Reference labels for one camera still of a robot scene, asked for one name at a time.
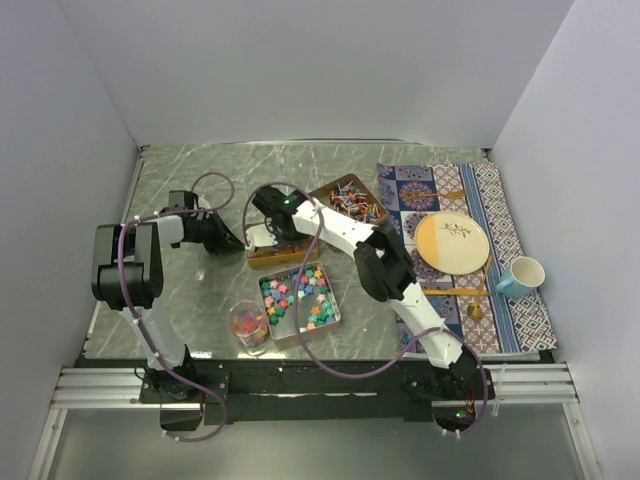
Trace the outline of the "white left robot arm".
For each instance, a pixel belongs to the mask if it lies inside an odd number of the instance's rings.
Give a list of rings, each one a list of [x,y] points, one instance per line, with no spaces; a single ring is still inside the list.
[[[189,190],[172,190],[168,205],[147,222],[96,228],[91,290],[118,312],[144,347],[142,380],[154,391],[184,402],[199,391],[190,351],[171,326],[160,301],[164,288],[161,248],[201,245],[211,255],[235,254],[243,243],[219,214]]]

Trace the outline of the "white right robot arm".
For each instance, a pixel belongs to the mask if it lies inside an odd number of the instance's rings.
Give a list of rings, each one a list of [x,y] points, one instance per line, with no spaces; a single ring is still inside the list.
[[[271,221],[276,241],[310,236],[312,246],[320,240],[339,249],[355,263],[361,287],[373,300],[388,305],[410,328],[412,338],[396,357],[366,373],[349,374],[322,362],[307,345],[299,343],[310,360],[324,372],[345,380],[364,380],[380,375],[419,343],[426,358],[442,369],[438,378],[440,391],[449,398],[460,398],[480,377],[487,385],[487,375],[478,354],[452,332],[427,300],[414,272],[414,263],[394,227],[387,223],[372,225],[351,220],[323,205],[293,184],[292,192],[282,193],[280,181],[263,184],[248,196],[244,211],[256,207]]]

